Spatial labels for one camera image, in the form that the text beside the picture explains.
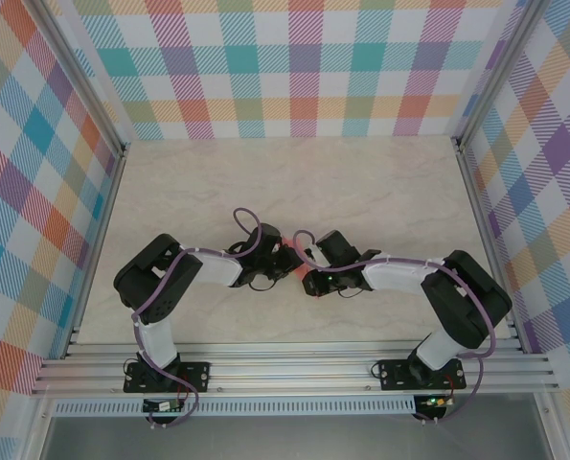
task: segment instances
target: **vented metal strip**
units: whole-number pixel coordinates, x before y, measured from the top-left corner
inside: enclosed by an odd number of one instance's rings
[[[288,416],[412,414],[412,396],[314,398],[210,398],[202,397],[194,416]],[[57,400],[55,417],[146,416],[140,399]]]

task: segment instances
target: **white tabletop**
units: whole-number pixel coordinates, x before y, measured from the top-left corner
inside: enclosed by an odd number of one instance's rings
[[[213,249],[246,240],[231,217],[238,206],[288,238],[338,229],[360,252],[426,259],[463,249],[488,266],[447,137],[135,142],[79,342],[132,343],[116,273],[160,233]],[[316,299],[294,274],[263,293],[193,284],[171,321],[176,342],[210,343],[422,339],[439,326],[423,296]]]

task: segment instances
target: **marble surface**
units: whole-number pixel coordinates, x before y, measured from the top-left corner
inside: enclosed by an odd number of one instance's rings
[[[133,342],[130,310],[112,287],[118,270],[160,233],[216,249],[246,240],[231,217],[237,206],[289,238],[335,228],[360,252],[440,258],[464,249],[487,266],[447,137],[135,142],[79,342]],[[171,321],[177,342],[211,343],[422,339],[439,325],[423,296],[316,299],[294,274],[264,293],[193,284]]]

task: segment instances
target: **purple cable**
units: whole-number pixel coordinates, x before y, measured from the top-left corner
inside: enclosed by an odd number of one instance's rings
[[[181,384],[182,386],[184,386],[185,388],[188,388],[189,391],[191,391],[194,396],[195,396],[195,401],[193,404],[193,407],[191,408],[191,410],[189,412],[187,412],[185,415],[182,415],[180,417],[178,417],[177,419],[175,419],[174,421],[170,422],[167,425],[161,425],[162,428],[166,428],[166,427],[170,427],[170,426],[176,426],[176,425],[180,425],[183,422],[185,422],[186,420],[189,419],[189,417],[191,417],[191,415],[197,410],[198,406],[199,406],[199,393],[197,393],[197,389],[192,386],[190,383],[188,383],[187,381],[180,379],[177,376],[174,376],[172,374],[170,374],[169,372],[164,371],[163,369],[161,369],[159,366],[157,366],[157,364],[150,358],[150,356],[148,356],[148,354],[146,353],[146,350],[144,349],[144,342],[142,341],[142,335],[140,334],[140,315],[146,310],[148,309],[152,303],[154,302],[154,300],[159,296],[159,294],[161,293],[161,291],[163,290],[165,284],[168,282],[171,274],[173,273],[173,271],[175,270],[176,266],[178,265],[178,263],[182,260],[183,257],[185,257],[187,254],[192,254],[194,252],[201,252],[203,254],[210,254],[213,256],[219,256],[219,257],[223,257],[225,259],[237,259],[239,257],[243,257],[246,256],[248,254],[250,254],[251,252],[253,252],[257,246],[259,245],[259,241],[261,240],[262,237],[262,226],[261,226],[261,222],[259,220],[259,218],[257,217],[257,215],[255,213],[253,213],[250,209],[247,208],[236,208],[234,210],[234,220],[236,221],[236,223],[239,225],[239,227],[246,232],[247,234],[250,234],[250,232],[242,225],[242,223],[239,221],[238,219],[238,212],[243,211],[247,214],[249,214],[254,220],[255,223],[257,224],[257,238],[255,239],[255,242],[253,242],[253,245],[250,246],[248,249],[246,249],[243,252],[240,252],[238,254],[227,254],[224,251],[215,251],[214,249],[205,249],[202,247],[195,247],[195,248],[187,248],[187,249],[183,249],[182,251],[180,251],[176,257],[173,259],[173,261],[171,261],[170,266],[168,267],[168,270],[166,271],[166,273],[163,275],[163,278],[161,278],[161,281],[159,282],[159,285],[157,286],[157,288],[154,290],[154,292],[150,295],[150,297],[147,299],[147,301],[142,304],[142,306],[136,310],[133,314],[131,314],[131,319],[133,320],[133,333],[135,335],[135,341],[138,344],[138,347],[140,348],[140,354],[142,355],[142,358],[144,359],[144,361],[155,371],[157,371],[159,374],[161,374],[162,376],[173,380],[179,384]],[[151,426],[154,427],[155,425],[157,425],[156,422],[154,422],[154,420],[152,419],[152,413],[148,414],[148,420],[151,423]]]
[[[457,409],[455,412],[448,414],[446,417],[443,417],[442,420],[444,421],[444,420],[452,419],[456,414],[459,414],[462,411],[462,409],[464,407],[466,407],[467,404],[474,398],[476,393],[478,393],[478,389],[480,388],[480,384],[481,384],[481,382],[483,380],[483,376],[485,374],[485,365],[483,363],[483,358],[490,357],[493,354],[493,352],[495,351],[495,346],[496,346],[495,329],[493,328],[493,325],[491,323],[489,315],[487,314],[485,307],[483,307],[483,304],[480,302],[480,300],[478,299],[476,294],[472,291],[472,289],[469,288],[469,286],[466,284],[466,282],[464,280],[462,280],[454,271],[446,268],[443,265],[436,264],[435,262],[431,262],[431,261],[422,261],[422,260],[418,260],[418,259],[405,259],[405,258],[399,258],[399,257],[390,257],[389,259],[381,258],[381,259],[372,259],[370,261],[357,262],[355,264],[340,266],[338,268],[329,268],[328,266],[321,266],[321,265],[318,265],[315,262],[311,261],[307,257],[306,253],[299,248],[299,246],[297,244],[297,237],[299,237],[301,234],[310,236],[312,239],[312,244],[315,243],[316,239],[314,238],[314,235],[312,234],[312,232],[310,232],[308,230],[298,230],[297,232],[295,232],[293,234],[293,248],[295,249],[297,256],[302,261],[304,261],[304,263],[311,266],[312,268],[316,268],[319,271],[325,271],[327,273],[337,273],[340,271],[350,270],[352,268],[358,268],[361,266],[376,265],[376,264],[389,264],[390,262],[397,263],[397,264],[408,264],[408,265],[427,265],[427,266],[431,266],[433,268],[436,268],[438,270],[441,270],[443,273],[448,275],[452,280],[454,280],[455,283],[457,283],[459,286],[461,286],[463,288],[463,290],[466,292],[467,296],[471,299],[474,306],[478,309],[478,312],[482,316],[483,321],[485,321],[485,325],[487,326],[487,330],[489,331],[490,346],[489,346],[489,349],[484,353],[477,354],[477,353],[473,353],[473,352],[467,352],[467,353],[462,353],[459,355],[459,357],[463,357],[463,358],[475,357],[478,359],[478,363],[480,364],[480,370],[478,373],[478,380],[476,381],[474,388],[472,388],[472,391],[469,394],[469,397],[461,405],[461,407],[459,407],[459,409]]]

